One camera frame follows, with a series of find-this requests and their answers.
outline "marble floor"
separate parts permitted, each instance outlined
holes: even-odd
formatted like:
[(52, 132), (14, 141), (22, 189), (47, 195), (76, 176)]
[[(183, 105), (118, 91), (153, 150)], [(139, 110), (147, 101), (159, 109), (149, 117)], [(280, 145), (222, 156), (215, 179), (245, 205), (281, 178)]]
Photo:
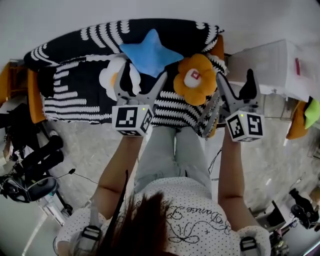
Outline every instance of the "marble floor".
[[(320, 160), (309, 157), (312, 145), (319, 141), (320, 131), (309, 129), (305, 137), (285, 142), (290, 125), (280, 120), (285, 99), (279, 95), (267, 95), (264, 103), (265, 137), (250, 143), (242, 143), (242, 162), (245, 177), (245, 201), (248, 207), (258, 210), (267, 207), (271, 200), (279, 205), (288, 199), (288, 191), (298, 188), (309, 193), (318, 182)], [(285, 111), (283, 116), (290, 116)], [(101, 173), (117, 149), (121, 135), (110, 124), (65, 123), (49, 121), (48, 129), (55, 129), (64, 141), (64, 162), (51, 169), (62, 176), (75, 168), (77, 175), (59, 179), (60, 191), (74, 209), (81, 207), (93, 195)], [(202, 141), (208, 166), (222, 146), (224, 129), (218, 129), (213, 138)], [(143, 142), (142, 154), (146, 142)], [(211, 171), (213, 198), (217, 197), (220, 155)], [(129, 184), (133, 186), (133, 175)]]

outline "orange plush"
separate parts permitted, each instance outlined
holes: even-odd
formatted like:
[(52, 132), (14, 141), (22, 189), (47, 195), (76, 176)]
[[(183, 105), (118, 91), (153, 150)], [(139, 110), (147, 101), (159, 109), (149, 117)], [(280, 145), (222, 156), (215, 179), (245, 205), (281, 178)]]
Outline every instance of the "orange plush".
[(174, 91), (193, 106), (206, 102), (206, 96), (216, 90), (216, 73), (210, 60), (202, 54), (184, 58), (178, 66), (179, 74), (173, 81)]

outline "blue star pillow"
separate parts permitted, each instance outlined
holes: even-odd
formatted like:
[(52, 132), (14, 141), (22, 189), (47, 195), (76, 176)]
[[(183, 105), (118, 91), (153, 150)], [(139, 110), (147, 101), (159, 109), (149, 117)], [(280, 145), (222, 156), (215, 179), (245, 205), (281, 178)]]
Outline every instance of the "blue star pillow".
[(151, 29), (141, 43), (121, 44), (120, 49), (143, 74), (157, 78), (165, 66), (181, 61), (184, 57), (161, 44), (158, 32)]

